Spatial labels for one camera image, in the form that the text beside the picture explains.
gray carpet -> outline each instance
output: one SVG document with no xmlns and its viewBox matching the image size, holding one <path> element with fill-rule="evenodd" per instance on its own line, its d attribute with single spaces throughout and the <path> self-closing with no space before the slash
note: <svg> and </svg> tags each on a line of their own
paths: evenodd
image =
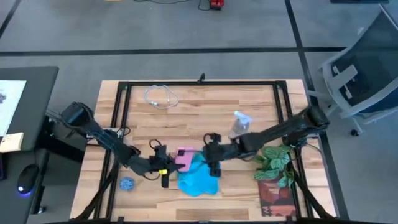
<svg viewBox="0 0 398 224">
<path fill-rule="evenodd" d="M 284 1 L 229 0 L 220 12 L 198 11 L 197 3 L 22 0 L 0 39 L 0 51 L 295 46 Z M 12 1 L 4 5 L 0 19 Z M 345 47 L 379 12 L 373 4 L 330 4 L 329 0 L 292 1 L 292 7 L 305 47 Z M 398 9 L 398 4 L 391 7 Z M 316 69 L 332 55 L 306 54 L 319 91 L 325 86 Z M 0 67 L 36 65 L 60 67 L 49 105 L 53 110 L 62 110 L 71 101 L 94 107 L 101 80 L 198 78 L 203 72 L 207 78 L 303 78 L 298 53 L 0 57 Z M 393 140 L 397 118 L 368 125 L 362 136 L 353 138 L 349 121 L 331 117 L 327 135 L 353 220 L 398 222 L 398 151 Z M 62 164 L 54 158 L 52 162 Z M 30 217 L 29 223 L 68 218 L 78 167 L 63 163 L 53 169 L 46 176 L 53 186 L 44 199 L 49 212 Z M 59 169 L 69 172 L 70 178 L 59 182 Z"/>
</svg>

computer mouse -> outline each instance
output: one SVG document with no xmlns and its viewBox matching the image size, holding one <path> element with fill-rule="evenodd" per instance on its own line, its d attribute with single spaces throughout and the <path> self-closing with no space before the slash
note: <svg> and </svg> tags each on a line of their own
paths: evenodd
<svg viewBox="0 0 398 224">
<path fill-rule="evenodd" d="M 39 167 L 36 164 L 30 164 L 24 168 L 19 174 L 17 189 L 21 194 L 28 194 L 35 186 L 37 175 L 39 174 Z"/>
</svg>

blue towel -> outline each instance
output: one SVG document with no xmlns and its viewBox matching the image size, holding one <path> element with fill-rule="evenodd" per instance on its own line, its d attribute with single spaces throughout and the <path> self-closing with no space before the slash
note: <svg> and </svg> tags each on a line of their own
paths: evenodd
<svg viewBox="0 0 398 224">
<path fill-rule="evenodd" d="M 195 154 L 188 172 L 178 174 L 178 187 L 182 192 L 199 196 L 203 193 L 217 194 L 218 177 L 210 176 L 210 168 L 201 154 Z"/>
</svg>

pink object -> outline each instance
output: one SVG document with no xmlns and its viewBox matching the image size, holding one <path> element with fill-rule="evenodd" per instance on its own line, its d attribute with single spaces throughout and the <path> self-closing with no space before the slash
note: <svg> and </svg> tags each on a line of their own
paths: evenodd
<svg viewBox="0 0 398 224">
<path fill-rule="evenodd" d="M 175 163 L 185 165 L 185 167 L 179 168 L 178 171 L 180 172 L 189 171 L 189 167 L 191 166 L 191 161 L 194 154 L 195 150 L 192 147 L 180 147 L 177 149 L 177 156 L 175 157 Z"/>
</svg>

white cable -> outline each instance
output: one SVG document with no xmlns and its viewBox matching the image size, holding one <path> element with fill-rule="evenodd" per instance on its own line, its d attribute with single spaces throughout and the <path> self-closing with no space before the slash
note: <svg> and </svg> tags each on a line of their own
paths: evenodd
<svg viewBox="0 0 398 224">
<path fill-rule="evenodd" d="M 166 91 L 167 102 L 170 103 L 170 94 L 169 94 L 169 93 L 171 93 L 172 95 L 175 96 L 175 99 L 176 99 L 175 102 L 172 103 L 171 105 L 168 105 L 168 106 L 159 106 L 159 104 L 158 104 L 157 102 L 152 101 L 152 100 L 149 100 L 149 99 L 148 99 L 148 93 L 149 93 L 151 90 L 153 90 L 154 88 L 164 88 L 164 90 Z M 158 108 L 158 109 L 169 109 L 169 108 L 171 108 L 171 107 L 177 105 L 177 104 L 179 103 L 179 101 L 180 101 L 180 99 L 178 98 L 177 94 L 175 94 L 175 93 L 174 93 L 168 86 L 166 86 L 166 85 L 153 85 L 153 86 L 150 86 L 148 89 L 145 90 L 144 99 L 145 99 L 145 101 L 146 101 L 148 104 L 150 104 L 150 105 L 152 105 L 152 106 L 154 106 L 154 107 L 156 107 L 156 108 Z"/>
</svg>

